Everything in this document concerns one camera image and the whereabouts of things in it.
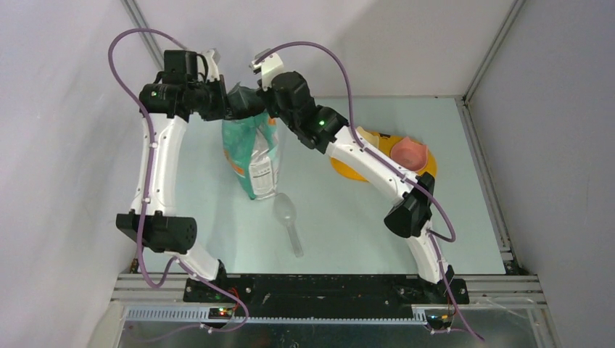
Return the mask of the green pet food bag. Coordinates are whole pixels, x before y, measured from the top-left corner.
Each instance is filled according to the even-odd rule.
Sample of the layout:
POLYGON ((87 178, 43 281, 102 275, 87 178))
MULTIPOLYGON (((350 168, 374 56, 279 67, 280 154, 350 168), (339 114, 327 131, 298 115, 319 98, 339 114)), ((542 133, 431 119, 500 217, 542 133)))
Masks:
POLYGON ((276 194, 278 183, 278 127, 267 112, 242 120, 224 120, 223 153, 240 186, 251 200, 276 194))

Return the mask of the clear plastic scoop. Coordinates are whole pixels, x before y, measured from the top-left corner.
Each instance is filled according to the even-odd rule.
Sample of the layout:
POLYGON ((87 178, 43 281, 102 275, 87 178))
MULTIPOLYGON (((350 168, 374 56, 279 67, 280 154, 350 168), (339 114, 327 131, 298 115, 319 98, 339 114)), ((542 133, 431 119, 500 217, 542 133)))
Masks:
POLYGON ((295 257, 303 257, 304 252, 296 228, 296 207, 286 194, 277 193, 277 195, 275 195, 273 201, 273 214, 277 221, 285 227, 295 257))

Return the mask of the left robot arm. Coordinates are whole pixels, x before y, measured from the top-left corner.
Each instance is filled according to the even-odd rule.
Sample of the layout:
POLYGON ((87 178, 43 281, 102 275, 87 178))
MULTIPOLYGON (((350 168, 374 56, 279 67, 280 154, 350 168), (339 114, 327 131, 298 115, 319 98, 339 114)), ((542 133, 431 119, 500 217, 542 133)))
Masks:
POLYGON ((176 179, 183 137, 189 118, 205 121, 229 119, 219 53, 167 50, 164 68, 138 95, 143 116, 143 152, 136 194, 127 213, 116 217, 116 226, 136 242, 138 256, 144 249, 171 256, 193 278, 204 279, 201 292, 212 302, 224 300, 229 282, 218 274, 220 260, 197 242, 197 222, 177 213, 176 179))

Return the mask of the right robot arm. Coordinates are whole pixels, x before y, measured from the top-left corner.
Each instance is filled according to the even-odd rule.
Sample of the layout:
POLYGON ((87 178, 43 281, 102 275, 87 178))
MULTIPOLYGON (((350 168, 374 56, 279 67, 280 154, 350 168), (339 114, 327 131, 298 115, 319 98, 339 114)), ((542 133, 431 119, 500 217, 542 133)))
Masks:
POLYGON ((432 303, 447 298, 454 270, 442 256, 432 231, 434 176, 406 170, 360 138, 346 117, 316 104, 307 81, 298 72, 265 73, 257 69, 257 73, 261 75, 257 95, 272 116, 304 146, 342 162, 391 200, 392 209, 384 224, 407 242, 423 281, 424 298, 432 303))

